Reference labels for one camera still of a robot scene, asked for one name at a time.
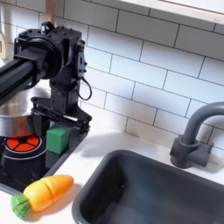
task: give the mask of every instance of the red burner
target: red burner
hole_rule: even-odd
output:
[[[33,151],[39,146],[39,138],[31,135],[23,138],[7,138],[6,146],[8,149],[17,152]]]

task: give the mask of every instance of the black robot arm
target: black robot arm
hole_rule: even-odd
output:
[[[51,98],[31,99],[36,134],[42,137],[50,121],[81,135],[88,132],[92,117],[78,106],[87,65],[84,45],[80,32],[63,26],[54,28],[50,22],[20,33],[15,39],[14,60],[0,68],[0,105],[41,79],[50,79]]]

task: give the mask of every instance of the metal pot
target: metal pot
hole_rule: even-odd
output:
[[[50,91],[33,87],[21,91],[0,107],[0,137],[26,137],[33,134],[32,120],[33,96],[50,97]]]

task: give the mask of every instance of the white countertop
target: white countertop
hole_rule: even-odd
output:
[[[16,217],[11,211],[11,196],[5,192],[0,192],[0,223],[21,224],[36,222],[38,224],[54,224],[63,223],[64,221],[66,224],[74,224],[71,209],[77,193],[85,185],[103,157],[116,150],[134,151],[171,165],[170,149],[168,148],[114,129],[91,129],[87,138],[56,172],[56,174],[71,175],[74,178],[75,184],[66,196],[44,212],[33,213],[25,222]],[[206,169],[192,167],[186,171],[224,185],[224,169],[221,164],[210,163]]]

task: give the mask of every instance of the sink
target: sink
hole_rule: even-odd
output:
[[[117,150],[102,160],[72,212],[77,224],[222,224],[224,186]]]

